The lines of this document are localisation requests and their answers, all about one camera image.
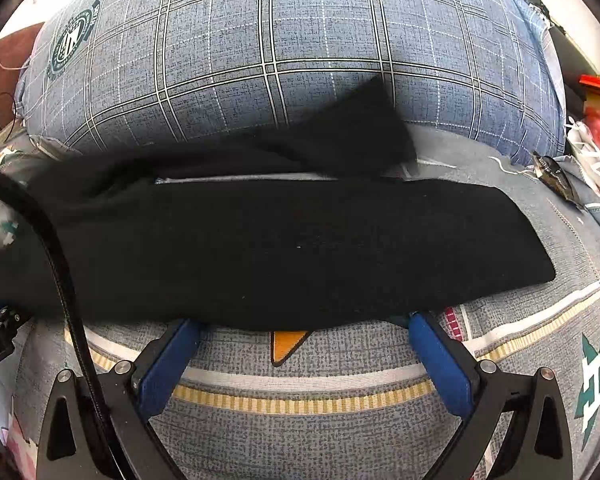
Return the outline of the black pants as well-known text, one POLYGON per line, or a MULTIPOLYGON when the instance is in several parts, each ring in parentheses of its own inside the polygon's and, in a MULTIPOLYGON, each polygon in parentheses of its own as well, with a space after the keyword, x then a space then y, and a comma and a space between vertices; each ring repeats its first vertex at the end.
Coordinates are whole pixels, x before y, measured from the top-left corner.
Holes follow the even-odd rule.
POLYGON ((375 78, 285 130, 72 156, 28 192, 89 321, 320 330, 554 280, 505 193, 400 179, 415 155, 375 78))

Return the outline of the blue plaid pillow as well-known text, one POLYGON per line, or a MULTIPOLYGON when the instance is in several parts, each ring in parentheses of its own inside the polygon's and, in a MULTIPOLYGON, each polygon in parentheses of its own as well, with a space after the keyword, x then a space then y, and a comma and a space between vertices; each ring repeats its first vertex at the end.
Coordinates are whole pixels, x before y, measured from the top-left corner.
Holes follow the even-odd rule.
POLYGON ((286 127, 381 77, 406 122, 528 166, 566 146, 549 27, 526 0, 71 0, 15 100, 91 153, 286 127))

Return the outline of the grey patterned bed sheet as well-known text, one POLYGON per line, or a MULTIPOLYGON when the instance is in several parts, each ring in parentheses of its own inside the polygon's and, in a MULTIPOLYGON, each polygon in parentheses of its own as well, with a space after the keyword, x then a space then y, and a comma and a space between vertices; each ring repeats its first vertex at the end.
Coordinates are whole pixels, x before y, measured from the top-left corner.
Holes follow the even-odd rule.
POLYGON ((600 477, 600 191, 574 154, 553 158, 583 208, 528 166, 447 131, 406 127, 404 181, 490 186, 528 218, 553 281, 320 330, 241 330, 193 318, 82 315, 33 176, 76 153, 0 152, 0 310, 29 339, 15 391, 42 479, 589 479, 600 477), (469 418, 451 414, 408 340, 429 312, 477 361, 469 418), (164 410, 141 418, 134 361, 168 325, 200 344, 164 410))

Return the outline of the black hair clip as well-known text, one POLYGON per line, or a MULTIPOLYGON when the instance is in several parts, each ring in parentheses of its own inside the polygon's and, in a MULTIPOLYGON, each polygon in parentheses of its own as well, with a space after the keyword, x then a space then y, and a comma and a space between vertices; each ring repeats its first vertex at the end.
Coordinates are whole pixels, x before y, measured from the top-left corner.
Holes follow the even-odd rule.
POLYGON ((558 162, 550 156, 540 155, 538 152, 533 152, 532 158, 535 177, 567 203, 582 209, 583 204, 577 191, 558 162))

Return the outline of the brown wooden headboard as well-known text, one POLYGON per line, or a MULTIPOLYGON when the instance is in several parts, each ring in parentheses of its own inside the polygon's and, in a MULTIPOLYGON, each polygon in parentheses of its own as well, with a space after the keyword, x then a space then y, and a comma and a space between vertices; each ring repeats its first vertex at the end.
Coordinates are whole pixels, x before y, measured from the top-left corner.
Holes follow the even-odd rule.
POLYGON ((30 25, 0 39, 0 131, 15 117, 14 92, 43 24, 30 25))

